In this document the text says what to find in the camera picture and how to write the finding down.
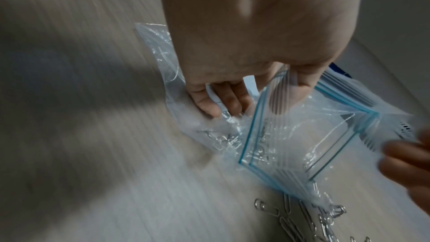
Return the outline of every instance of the pile of paper clips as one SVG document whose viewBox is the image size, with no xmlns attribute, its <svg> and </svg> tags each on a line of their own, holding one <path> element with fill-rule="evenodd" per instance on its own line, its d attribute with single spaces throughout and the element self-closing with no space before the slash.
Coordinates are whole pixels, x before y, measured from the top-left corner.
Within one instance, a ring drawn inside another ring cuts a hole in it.
<svg viewBox="0 0 430 242">
<path fill-rule="evenodd" d="M 321 207 L 317 207 L 312 204 L 313 208 L 318 209 L 319 227 L 315 224 L 306 204 L 299 200 L 300 210 L 306 219 L 307 225 L 311 231 L 312 239 L 314 241 L 322 242 L 339 242 L 336 235 L 334 234 L 331 226 L 334 224 L 334 219 L 340 217 L 346 213 L 345 207 L 342 205 L 336 205 L 333 207 L 332 212 L 327 212 Z M 265 212 L 271 216 L 275 216 L 278 219 L 279 225 L 282 227 L 286 235 L 291 239 L 292 242 L 308 242 L 304 233 L 296 225 L 291 217 L 291 198 L 289 195 L 284 194 L 284 212 L 274 206 L 268 205 L 261 199 L 256 199 L 254 206 L 257 210 Z M 351 237 L 351 242 L 356 242 L 354 237 Z M 371 242 L 370 238 L 366 237 L 364 242 Z"/>
</svg>

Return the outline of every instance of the white wall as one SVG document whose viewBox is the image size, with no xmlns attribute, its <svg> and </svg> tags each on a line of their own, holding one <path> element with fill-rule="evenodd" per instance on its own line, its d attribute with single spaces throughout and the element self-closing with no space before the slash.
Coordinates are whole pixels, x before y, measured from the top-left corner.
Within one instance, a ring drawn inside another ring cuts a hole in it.
<svg viewBox="0 0 430 242">
<path fill-rule="evenodd" d="M 362 0 L 355 37 L 430 112 L 430 0 Z"/>
</svg>

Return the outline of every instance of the hand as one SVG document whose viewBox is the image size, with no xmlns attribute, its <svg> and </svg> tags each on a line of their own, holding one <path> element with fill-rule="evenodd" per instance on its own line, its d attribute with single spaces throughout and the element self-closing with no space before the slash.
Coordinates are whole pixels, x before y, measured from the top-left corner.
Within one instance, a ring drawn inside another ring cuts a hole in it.
<svg viewBox="0 0 430 242">
<path fill-rule="evenodd" d="M 252 104 L 243 77 L 262 89 L 281 63 L 305 97 L 346 47 L 360 0 L 163 0 L 173 45 L 196 105 L 214 117 L 213 89 L 232 115 Z"/>
<path fill-rule="evenodd" d="M 430 130 L 419 134 L 420 144 L 389 142 L 379 170 L 387 178 L 403 185 L 410 198 L 430 216 Z"/>
</svg>

